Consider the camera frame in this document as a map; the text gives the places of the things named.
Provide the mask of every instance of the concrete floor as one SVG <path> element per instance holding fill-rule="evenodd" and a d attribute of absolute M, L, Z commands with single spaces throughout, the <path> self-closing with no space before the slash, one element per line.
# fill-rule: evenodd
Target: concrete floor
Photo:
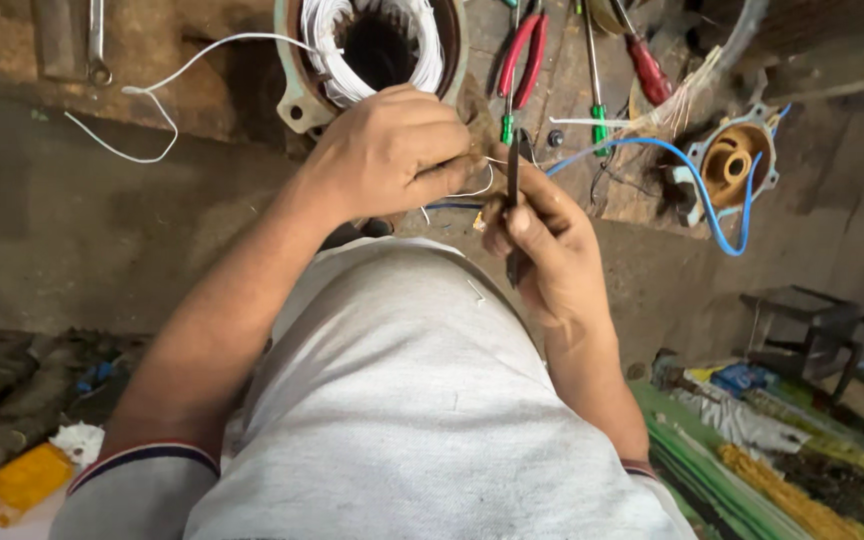
<path fill-rule="evenodd" d="M 0 328 L 153 332 L 295 170 L 281 150 L 181 136 L 153 165 L 109 153 L 55 111 L 0 101 Z M 170 135 L 91 122 L 154 156 Z M 799 284 L 864 305 L 864 95 L 797 105 L 777 138 L 776 190 L 756 202 L 748 251 L 597 221 L 624 364 L 661 346 L 691 363 L 748 339 L 743 291 Z M 403 234 L 462 249 L 502 279 L 472 210 L 412 212 Z"/>

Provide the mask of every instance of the green-handled screwdriver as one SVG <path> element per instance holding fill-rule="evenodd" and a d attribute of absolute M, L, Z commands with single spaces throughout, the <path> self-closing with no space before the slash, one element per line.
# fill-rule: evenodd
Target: green-handled screwdriver
<path fill-rule="evenodd" d="M 595 42 L 593 41 L 593 16 L 592 10 L 589 9 L 589 0 L 582 0 L 585 4 L 583 15 L 585 17 L 585 45 L 588 49 L 588 72 L 592 78 L 592 118 L 595 120 L 606 119 L 606 105 L 602 103 L 602 97 L 599 93 L 599 72 L 595 66 Z M 609 129 L 605 126 L 592 126 L 592 143 L 598 144 L 605 141 L 609 136 Z M 605 158 L 611 148 L 600 148 L 595 151 L 595 155 L 599 158 Z"/>
<path fill-rule="evenodd" d="M 514 36 L 519 30 L 519 2 L 515 2 L 515 11 L 511 15 L 511 34 Z M 511 82 L 516 81 L 516 67 L 511 67 Z M 502 144 L 512 145 L 512 133 L 514 128 L 514 118 L 512 117 L 512 94 L 509 91 L 505 95 L 505 114 L 502 115 Z"/>

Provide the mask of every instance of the yellow container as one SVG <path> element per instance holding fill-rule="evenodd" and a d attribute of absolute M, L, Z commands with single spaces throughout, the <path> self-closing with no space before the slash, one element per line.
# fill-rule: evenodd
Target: yellow container
<path fill-rule="evenodd" d="M 75 467 L 66 454 L 42 443 L 0 469 L 0 527 L 15 524 L 26 511 L 72 478 Z"/>

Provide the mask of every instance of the wooden workbench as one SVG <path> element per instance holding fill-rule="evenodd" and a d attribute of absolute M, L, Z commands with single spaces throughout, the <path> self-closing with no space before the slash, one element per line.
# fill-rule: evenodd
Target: wooden workbench
<path fill-rule="evenodd" d="M 0 96 L 36 106 L 59 108 L 81 117 L 101 117 L 150 128 L 168 129 L 155 106 L 143 96 L 125 95 L 123 86 L 147 87 L 182 66 L 206 44 L 241 32 L 273 30 L 271 0 L 116 0 L 106 2 L 105 60 L 113 73 L 106 88 L 41 80 L 35 25 L 28 0 L 0 0 Z M 661 6 L 650 2 L 646 9 Z M 468 25 L 468 72 L 482 82 L 492 78 L 497 51 L 509 33 L 509 8 L 499 0 L 464 3 Z M 581 16 L 567 0 L 546 0 L 549 15 L 545 58 L 536 88 L 516 115 L 516 126 L 535 135 L 540 162 L 557 161 L 590 143 L 588 126 L 553 126 L 548 117 L 588 117 L 592 91 Z M 632 18 L 647 13 L 633 13 Z M 596 36 L 603 99 L 615 113 L 629 100 L 633 72 L 624 42 L 605 33 Z M 522 74 L 526 54 L 516 75 Z M 155 93 L 183 134 L 218 141 L 257 141 L 288 152 L 301 140 L 284 126 L 276 104 L 284 88 L 276 46 L 271 41 L 236 42 L 194 64 Z M 490 94 L 496 119 L 504 101 Z M 557 149 L 546 136 L 558 127 L 565 142 Z M 161 149 L 122 150 L 152 157 Z M 704 227 L 680 227 L 666 208 L 654 153 L 621 150 L 600 175 L 595 196 L 591 186 L 599 159 L 584 158 L 554 177 L 590 214 L 703 238 Z"/>

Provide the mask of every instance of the red-handled pliers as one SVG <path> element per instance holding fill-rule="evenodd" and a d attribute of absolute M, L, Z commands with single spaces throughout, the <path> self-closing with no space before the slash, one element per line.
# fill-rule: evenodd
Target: red-handled pliers
<path fill-rule="evenodd" d="M 516 67 L 516 62 L 519 61 L 519 55 L 522 54 L 522 47 L 525 45 L 526 39 L 529 36 L 532 37 L 529 43 L 529 59 L 525 64 L 525 73 L 522 74 L 518 89 L 511 100 L 511 106 L 515 110 L 525 107 L 525 102 L 529 100 L 529 95 L 532 94 L 532 89 L 536 85 L 536 79 L 539 78 L 539 68 L 543 64 L 549 16 L 546 14 L 546 10 L 542 9 L 542 5 L 543 0 L 535 0 L 531 12 L 525 17 L 525 20 L 519 23 L 515 37 L 509 45 L 509 54 L 505 56 L 505 61 L 502 63 L 502 71 L 498 79 L 498 97 L 505 97 L 512 91 L 512 71 Z"/>

